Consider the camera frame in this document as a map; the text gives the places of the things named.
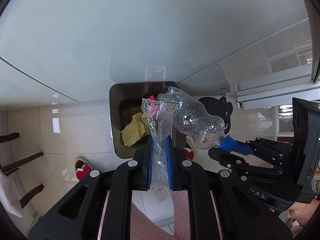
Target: tiled floor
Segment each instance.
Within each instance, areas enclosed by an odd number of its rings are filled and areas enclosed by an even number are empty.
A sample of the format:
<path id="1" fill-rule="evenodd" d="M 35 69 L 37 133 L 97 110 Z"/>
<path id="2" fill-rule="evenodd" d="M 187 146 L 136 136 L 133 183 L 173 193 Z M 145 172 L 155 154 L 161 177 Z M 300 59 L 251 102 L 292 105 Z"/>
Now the tiled floor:
<path id="1" fill-rule="evenodd" d="M 174 230 L 173 230 L 173 224 L 162 227 L 162 230 L 164 230 L 165 232 L 167 232 L 170 235 L 174 235 Z"/>
<path id="2" fill-rule="evenodd" d="M 17 171 L 25 192 L 44 185 L 44 190 L 31 200 L 39 215 L 44 215 L 78 182 L 73 167 L 76 157 L 84 157 L 103 172 L 128 160 L 114 152 L 108 101 L 8 111 L 7 124 L 9 133 L 20 133 L 20 138 L 10 142 L 13 161 L 44 152 L 44 156 Z M 152 191 L 134 191 L 132 200 L 153 222 L 173 217 L 170 197 L 159 204 Z"/>

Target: white wall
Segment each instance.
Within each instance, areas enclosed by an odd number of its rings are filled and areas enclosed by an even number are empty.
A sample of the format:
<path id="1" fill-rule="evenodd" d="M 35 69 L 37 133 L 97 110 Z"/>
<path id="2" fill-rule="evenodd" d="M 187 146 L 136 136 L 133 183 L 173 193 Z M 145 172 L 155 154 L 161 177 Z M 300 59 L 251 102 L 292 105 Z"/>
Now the white wall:
<path id="1" fill-rule="evenodd" d="M 306 18 L 302 0 L 11 0 L 0 56 L 75 100 L 102 100 L 114 83 L 182 81 Z"/>

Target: yellow cloth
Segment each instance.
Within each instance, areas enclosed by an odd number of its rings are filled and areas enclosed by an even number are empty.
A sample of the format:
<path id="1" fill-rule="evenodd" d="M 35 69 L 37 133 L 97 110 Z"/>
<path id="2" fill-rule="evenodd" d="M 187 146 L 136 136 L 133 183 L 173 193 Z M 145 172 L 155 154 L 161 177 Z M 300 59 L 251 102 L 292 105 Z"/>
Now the yellow cloth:
<path id="1" fill-rule="evenodd" d="M 132 121 L 122 131 L 122 140 L 125 146 L 134 145 L 143 136 L 149 134 L 149 126 L 144 114 L 137 113 L 132 116 Z"/>

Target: red object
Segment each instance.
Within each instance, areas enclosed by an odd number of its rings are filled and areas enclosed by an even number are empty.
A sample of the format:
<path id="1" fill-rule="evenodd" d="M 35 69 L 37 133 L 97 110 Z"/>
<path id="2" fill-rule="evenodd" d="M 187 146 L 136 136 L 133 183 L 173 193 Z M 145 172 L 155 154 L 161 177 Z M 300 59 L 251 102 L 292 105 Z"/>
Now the red object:
<path id="1" fill-rule="evenodd" d="M 154 97 L 154 96 L 149 96 L 148 99 L 154 101 L 154 100 L 155 100 L 155 97 Z M 155 106 L 154 103 L 151 103 L 151 104 L 150 104 L 150 109 L 151 109 L 151 111 L 157 111 L 156 106 Z"/>
<path id="2" fill-rule="evenodd" d="M 184 148 L 183 152 L 185 153 L 186 157 L 190 160 L 193 160 L 193 158 L 195 157 L 195 153 L 189 148 Z"/>
<path id="3" fill-rule="evenodd" d="M 92 171 L 92 169 L 88 165 L 83 165 L 82 171 L 76 172 L 77 179 L 79 180 L 83 179 L 86 175 L 90 173 L 90 171 Z"/>

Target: black cat sticker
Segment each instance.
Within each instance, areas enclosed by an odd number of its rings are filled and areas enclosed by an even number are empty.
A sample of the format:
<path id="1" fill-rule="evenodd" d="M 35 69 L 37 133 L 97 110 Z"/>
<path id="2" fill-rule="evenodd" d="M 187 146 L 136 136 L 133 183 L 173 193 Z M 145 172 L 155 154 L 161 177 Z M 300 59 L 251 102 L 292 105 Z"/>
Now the black cat sticker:
<path id="1" fill-rule="evenodd" d="M 226 97 L 221 97 L 220 99 L 212 97 L 203 97 L 200 98 L 198 101 L 204 105 L 205 109 L 209 114 L 220 116 L 224 120 L 224 133 L 228 134 L 231 127 L 230 116 L 233 112 L 232 103 L 227 102 Z"/>

